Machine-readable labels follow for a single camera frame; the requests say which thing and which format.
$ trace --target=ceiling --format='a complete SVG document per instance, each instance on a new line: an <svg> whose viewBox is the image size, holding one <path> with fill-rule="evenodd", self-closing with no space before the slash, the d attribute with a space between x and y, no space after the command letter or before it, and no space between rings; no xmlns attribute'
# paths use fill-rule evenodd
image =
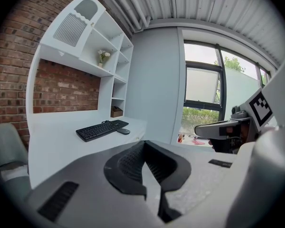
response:
<svg viewBox="0 0 285 228"><path fill-rule="evenodd" d="M269 0L115 0L131 28L151 19L195 19L229 28L262 48L279 66L285 60L285 23Z"/></svg>

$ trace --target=black window frame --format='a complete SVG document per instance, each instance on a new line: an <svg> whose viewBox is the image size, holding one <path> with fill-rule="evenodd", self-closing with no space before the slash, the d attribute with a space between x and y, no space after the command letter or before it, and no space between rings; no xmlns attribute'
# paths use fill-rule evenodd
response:
<svg viewBox="0 0 285 228"><path fill-rule="evenodd" d="M222 50L226 51L228 53L231 53L237 57L240 57L251 64L255 65L256 67L256 75L259 82L260 87L264 87L265 85L262 82L261 77L261 71L262 69L264 72L267 73L268 79L271 78L270 72L266 69L264 69L261 65L259 65L258 62L255 62L251 60L250 58L236 52L233 50L230 50L225 47L221 47L219 44L211 44L207 42L201 42L201 41L195 41L195 40L184 40L185 44L192 44L192 45L198 45L198 46L204 46L209 48L214 48L217 56L218 65L214 64L208 64L203 62L197 62L197 61L186 61L186 84L185 84L185 98L184 98L184 107L190 107L190 108L198 108L198 109L205 109L205 110L213 110L218 111L218 121L223 121L225 119L225 111L226 111L226 102L227 102L227 81L226 81L226 71L225 71L225 65L224 65L224 59L222 56ZM192 100L186 100L186 91L187 91L187 68L197 68L197 69L204 69L208 71L214 71L219 73L220 77L220 104L216 103L209 103L209 102L201 102L201 101L192 101Z"/></svg>

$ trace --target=keyboard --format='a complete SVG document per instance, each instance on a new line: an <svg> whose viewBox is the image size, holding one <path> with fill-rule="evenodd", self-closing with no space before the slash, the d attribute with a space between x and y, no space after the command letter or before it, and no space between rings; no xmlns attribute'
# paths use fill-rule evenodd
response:
<svg viewBox="0 0 285 228"><path fill-rule="evenodd" d="M76 130L76 134L83 141L88 142L93 139L97 139L99 137L105 136L109 133L113 133L117 129L123 128L126 125L128 125L128 123L123 122L121 120L105 121L105 122L102 122L101 124L97 124L94 126Z"/></svg>

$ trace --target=white desk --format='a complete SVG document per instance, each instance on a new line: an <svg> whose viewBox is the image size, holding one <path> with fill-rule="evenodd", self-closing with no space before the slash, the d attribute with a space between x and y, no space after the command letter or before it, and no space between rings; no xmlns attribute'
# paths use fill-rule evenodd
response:
<svg viewBox="0 0 285 228"><path fill-rule="evenodd" d="M128 117L111 118L128 122L125 128L131 133L123 135L114 132L84 142L75 130L106 120L98 111L33 114L31 119L34 124L30 133L28 167L32 188L82 156L141 140L146 130L145 121Z"/></svg>

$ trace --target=window pane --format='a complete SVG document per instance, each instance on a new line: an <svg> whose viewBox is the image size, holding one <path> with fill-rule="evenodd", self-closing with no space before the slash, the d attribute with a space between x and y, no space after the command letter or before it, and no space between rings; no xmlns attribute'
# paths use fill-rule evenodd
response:
<svg viewBox="0 0 285 228"><path fill-rule="evenodd" d="M210 64L215 64L217 61L217 56L214 48L192 44L184 44L184 46L186 61L195 61Z"/></svg>
<svg viewBox="0 0 285 228"><path fill-rule="evenodd" d="M214 103L219 73L187 68L186 100Z"/></svg>
<svg viewBox="0 0 285 228"><path fill-rule="evenodd" d="M262 83L263 83L263 85L267 85L267 83L269 81L268 74L262 69L260 69L260 71L261 71Z"/></svg>
<svg viewBox="0 0 285 228"><path fill-rule="evenodd" d="M228 120L230 119L231 109L248 100L258 90L259 82L257 79L228 67L225 68L225 71L227 84L225 120Z"/></svg>
<svg viewBox="0 0 285 228"><path fill-rule="evenodd" d="M257 70L254 64L226 51L222 51L222 56L225 68L230 68L257 80Z"/></svg>
<svg viewBox="0 0 285 228"><path fill-rule="evenodd" d="M184 107L182 112L180 133L184 139L181 143L189 145L210 146L208 140L194 139L194 127L201 124L210 124L219 120L219 112L205 109Z"/></svg>

